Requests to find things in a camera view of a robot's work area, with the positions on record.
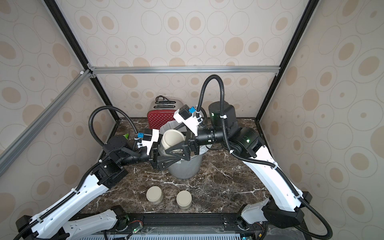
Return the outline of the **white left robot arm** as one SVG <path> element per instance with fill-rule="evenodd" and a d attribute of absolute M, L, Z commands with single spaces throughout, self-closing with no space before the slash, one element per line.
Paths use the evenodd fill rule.
<path fill-rule="evenodd" d="M 125 166 L 150 162 L 154 167 L 166 169 L 180 160 L 189 160 L 191 151 L 186 141 L 166 144 L 163 135 L 144 136 L 138 149 L 128 145 L 124 136 L 113 136 L 103 150 L 106 156 L 94 164 L 79 184 L 46 210 L 24 215 L 16 222 L 17 240 L 78 240 L 91 234 L 120 227 L 129 223 L 122 207 L 113 207 L 103 213 L 79 220 L 72 218 L 88 203 L 112 189 L 127 174 Z"/>

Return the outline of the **beige jar lid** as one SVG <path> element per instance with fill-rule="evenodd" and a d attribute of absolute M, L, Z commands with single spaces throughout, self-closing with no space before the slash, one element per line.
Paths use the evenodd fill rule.
<path fill-rule="evenodd" d="M 162 140 L 161 140 L 161 146 L 167 150 L 181 142 L 184 142 L 186 137 L 183 135 L 182 132 L 178 130 L 167 130 L 163 134 Z"/>

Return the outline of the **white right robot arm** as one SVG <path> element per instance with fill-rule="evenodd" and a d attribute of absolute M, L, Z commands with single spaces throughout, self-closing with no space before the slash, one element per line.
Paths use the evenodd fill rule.
<path fill-rule="evenodd" d="M 308 207 L 311 194 L 297 189 L 274 162 L 258 133 L 238 124 L 234 106 L 227 102 L 209 105 L 211 127 L 199 127 L 195 110 L 182 107 L 174 113 L 174 120 L 160 128 L 162 146 L 180 151 L 176 157 L 191 159 L 190 153 L 200 153 L 202 146 L 222 144 L 233 156 L 243 161 L 269 190 L 271 197 L 253 205 L 246 205 L 240 215 L 245 225 L 270 222 L 285 229 L 298 228 L 304 219 L 303 207 Z"/>

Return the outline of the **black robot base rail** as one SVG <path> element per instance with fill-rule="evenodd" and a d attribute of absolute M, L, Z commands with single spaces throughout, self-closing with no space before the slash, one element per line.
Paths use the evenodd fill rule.
<path fill-rule="evenodd" d="M 197 234 L 207 234 L 209 231 L 218 234 L 239 234 L 244 240 L 262 240 L 268 230 L 267 222 L 248 224 L 241 219 L 239 213 L 123 213 L 118 223 L 110 231 L 128 235 L 148 234 L 159 230 L 165 235 L 171 230 L 177 234 L 186 234 L 187 231 Z"/>

